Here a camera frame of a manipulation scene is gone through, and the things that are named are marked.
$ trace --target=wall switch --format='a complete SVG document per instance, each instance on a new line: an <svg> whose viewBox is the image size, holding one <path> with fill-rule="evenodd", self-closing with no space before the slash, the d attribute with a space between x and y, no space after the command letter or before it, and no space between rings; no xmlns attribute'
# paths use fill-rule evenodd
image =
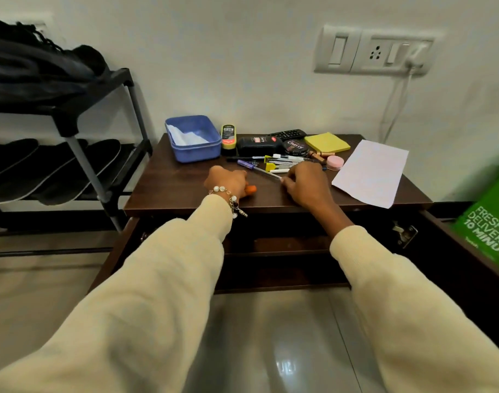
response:
<svg viewBox="0 0 499 393"><path fill-rule="evenodd" d="M406 58L425 46L422 67L415 71L416 75L424 75L429 72L443 38L441 32L434 31L363 30L351 73L407 74Z"/></svg>
<svg viewBox="0 0 499 393"><path fill-rule="evenodd" d="M314 72L349 73L359 40L360 29L325 25L315 48Z"/></svg>

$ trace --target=cabinet hinge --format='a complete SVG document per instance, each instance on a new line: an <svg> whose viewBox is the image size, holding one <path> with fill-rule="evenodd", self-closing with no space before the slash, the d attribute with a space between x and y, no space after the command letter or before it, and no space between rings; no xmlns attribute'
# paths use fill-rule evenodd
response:
<svg viewBox="0 0 499 393"><path fill-rule="evenodd" d="M419 231L415 229L415 226L410 226L404 229L403 227L399 226L397 221L393 221L393 224L393 230L396 231L400 237L397 241L397 244L404 249L408 246L408 244L410 244L411 240L415 238Z"/></svg>

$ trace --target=blue plastic box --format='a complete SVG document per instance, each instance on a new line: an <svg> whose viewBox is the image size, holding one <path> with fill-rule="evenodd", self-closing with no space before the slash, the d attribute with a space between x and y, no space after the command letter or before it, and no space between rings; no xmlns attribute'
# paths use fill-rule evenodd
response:
<svg viewBox="0 0 499 393"><path fill-rule="evenodd" d="M194 162L214 159L220 156L222 139L217 129L206 116L172 117L166 120L166 125L173 125L181 132L194 132L209 143L202 145L178 146L168 131L169 143L172 145L175 158L178 162Z"/></svg>

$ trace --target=white paper sheet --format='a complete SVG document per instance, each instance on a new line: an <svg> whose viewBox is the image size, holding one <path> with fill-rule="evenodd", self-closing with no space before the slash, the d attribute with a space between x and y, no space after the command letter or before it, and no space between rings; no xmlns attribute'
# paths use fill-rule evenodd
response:
<svg viewBox="0 0 499 393"><path fill-rule="evenodd" d="M181 132L180 129L174 125L166 125L166 129L171 132L173 141L177 146L201 145L207 144L208 141L194 132Z"/></svg>
<svg viewBox="0 0 499 393"><path fill-rule="evenodd" d="M363 203L390 208L395 201L408 153L407 150L362 140L331 184Z"/></svg>

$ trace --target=beaded bracelet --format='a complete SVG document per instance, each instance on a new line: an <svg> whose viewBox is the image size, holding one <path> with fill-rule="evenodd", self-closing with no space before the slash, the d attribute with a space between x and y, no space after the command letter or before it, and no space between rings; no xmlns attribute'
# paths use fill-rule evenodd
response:
<svg viewBox="0 0 499 393"><path fill-rule="evenodd" d="M210 190L208 193L212 194L213 192L226 192L226 194L230 197L230 207L231 207L231 213L233 214L233 219L235 219L237 216L237 212L242 215L242 216L248 216L246 212L242 211L239 208L239 203L237 203L237 196L233 196L233 193L227 190L224 186L215 186L213 190Z"/></svg>

